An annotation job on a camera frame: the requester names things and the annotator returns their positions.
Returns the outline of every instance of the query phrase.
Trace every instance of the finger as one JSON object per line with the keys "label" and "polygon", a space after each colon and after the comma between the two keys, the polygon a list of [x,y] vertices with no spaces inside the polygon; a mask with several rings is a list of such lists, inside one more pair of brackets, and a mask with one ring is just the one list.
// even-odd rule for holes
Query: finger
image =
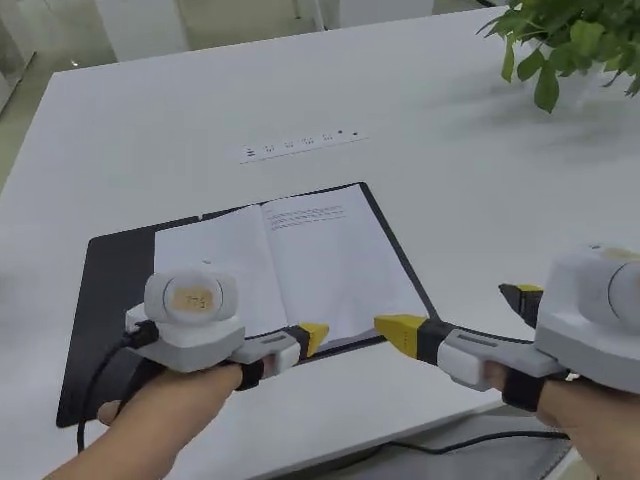
{"label": "finger", "polygon": [[98,409],[98,420],[103,425],[110,427],[113,421],[118,415],[118,408],[120,407],[120,401],[107,402],[102,404]]}
{"label": "finger", "polygon": [[487,362],[484,366],[484,377],[493,388],[502,391],[507,378],[507,371],[508,369],[504,365]]}
{"label": "finger", "polygon": [[[487,362],[485,364],[485,378],[493,388],[500,391],[504,389],[504,384],[507,378],[508,371],[509,369],[507,367],[505,367],[504,365],[500,365],[498,363]],[[549,404],[550,402],[553,402],[553,393],[551,393],[551,399],[549,399],[549,392],[547,392],[547,395],[544,396],[544,401],[547,404]],[[543,402],[543,395],[541,394],[540,401],[538,403],[538,412],[536,413],[536,416],[542,423],[550,427],[556,428],[558,426],[558,421],[556,420],[555,416],[551,413],[551,410],[553,410],[553,405],[549,406],[551,410],[549,409],[545,410],[544,406],[542,405],[542,402]]]}

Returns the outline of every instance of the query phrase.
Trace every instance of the power outlet strip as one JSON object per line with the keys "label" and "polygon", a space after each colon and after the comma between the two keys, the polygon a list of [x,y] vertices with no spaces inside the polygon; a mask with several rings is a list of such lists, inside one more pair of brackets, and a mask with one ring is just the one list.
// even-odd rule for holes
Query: power outlet strip
{"label": "power outlet strip", "polygon": [[265,142],[261,145],[251,145],[242,147],[240,163],[258,162],[268,158],[293,155],[294,153],[308,152],[319,148],[333,147],[344,143],[358,142],[369,138],[360,130],[355,129],[335,129],[327,130],[325,133],[318,133],[300,138],[279,140],[276,142]]}

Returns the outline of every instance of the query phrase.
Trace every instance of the open book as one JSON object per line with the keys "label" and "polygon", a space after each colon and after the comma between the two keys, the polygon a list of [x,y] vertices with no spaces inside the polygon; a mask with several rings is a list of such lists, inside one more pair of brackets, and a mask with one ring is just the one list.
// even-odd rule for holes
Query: open book
{"label": "open book", "polygon": [[210,261],[238,283],[246,335],[328,323],[328,342],[386,313],[426,315],[360,186],[283,198],[155,235],[155,271]]}

